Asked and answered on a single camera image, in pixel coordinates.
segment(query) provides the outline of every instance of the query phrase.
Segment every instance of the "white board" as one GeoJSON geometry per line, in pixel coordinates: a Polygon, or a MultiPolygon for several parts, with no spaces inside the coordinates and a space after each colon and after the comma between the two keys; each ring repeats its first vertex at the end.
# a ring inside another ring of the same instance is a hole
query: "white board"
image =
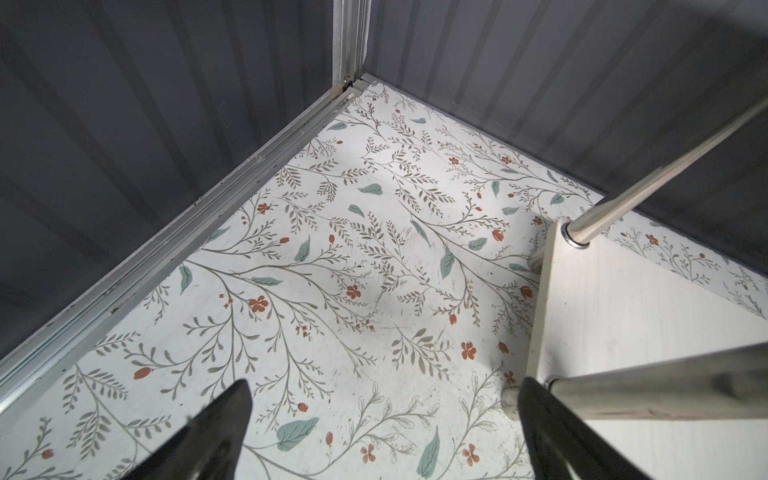
{"type": "MultiPolygon", "coordinates": [[[[602,236],[551,226],[529,376],[579,376],[768,341],[768,322],[602,236]]],[[[768,477],[768,420],[588,424],[653,478],[768,477]]]]}

